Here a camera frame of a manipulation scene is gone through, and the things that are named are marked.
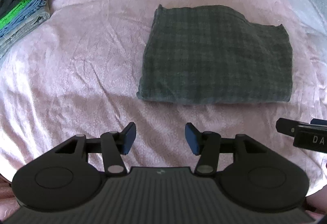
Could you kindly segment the dark green plaid garment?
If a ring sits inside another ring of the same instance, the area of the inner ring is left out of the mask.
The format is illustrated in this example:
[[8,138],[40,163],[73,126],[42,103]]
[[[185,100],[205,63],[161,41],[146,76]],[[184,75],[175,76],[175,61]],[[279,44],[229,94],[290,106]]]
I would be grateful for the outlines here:
[[293,49],[282,26],[227,6],[155,10],[137,96],[177,104],[288,102]]

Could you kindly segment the pink bed blanket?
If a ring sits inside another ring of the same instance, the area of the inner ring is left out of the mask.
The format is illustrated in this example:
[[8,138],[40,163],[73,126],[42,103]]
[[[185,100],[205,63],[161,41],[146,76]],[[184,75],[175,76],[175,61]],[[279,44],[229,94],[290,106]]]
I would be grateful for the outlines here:
[[[137,92],[155,10],[227,6],[252,22],[282,25],[293,49],[288,102],[177,104]],[[185,125],[223,138],[246,134],[299,166],[305,199],[326,187],[326,154],[297,148],[279,118],[326,120],[326,19],[312,0],[48,0],[50,18],[14,44],[1,67],[1,176],[16,172],[69,138],[99,138],[136,125],[122,161],[89,201],[64,211],[21,206],[7,223],[313,223],[301,206],[257,212],[226,198],[199,160]]]

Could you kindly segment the light grey folded garment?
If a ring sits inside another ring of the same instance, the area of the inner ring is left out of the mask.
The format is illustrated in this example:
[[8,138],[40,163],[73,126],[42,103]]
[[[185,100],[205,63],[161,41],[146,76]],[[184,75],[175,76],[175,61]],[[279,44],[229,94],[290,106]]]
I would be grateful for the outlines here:
[[1,61],[9,52],[10,48],[25,35],[50,18],[48,2],[31,16],[23,20],[19,25],[1,37]]

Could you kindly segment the blue folded garment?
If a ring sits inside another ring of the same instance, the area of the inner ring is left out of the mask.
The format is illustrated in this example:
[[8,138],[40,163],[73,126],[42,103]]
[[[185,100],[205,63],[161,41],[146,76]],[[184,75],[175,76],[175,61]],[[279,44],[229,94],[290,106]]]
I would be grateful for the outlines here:
[[10,32],[17,25],[19,25],[23,20],[31,16],[38,9],[43,7],[47,3],[47,0],[31,0],[18,14],[14,17],[7,25],[1,29],[1,37]]

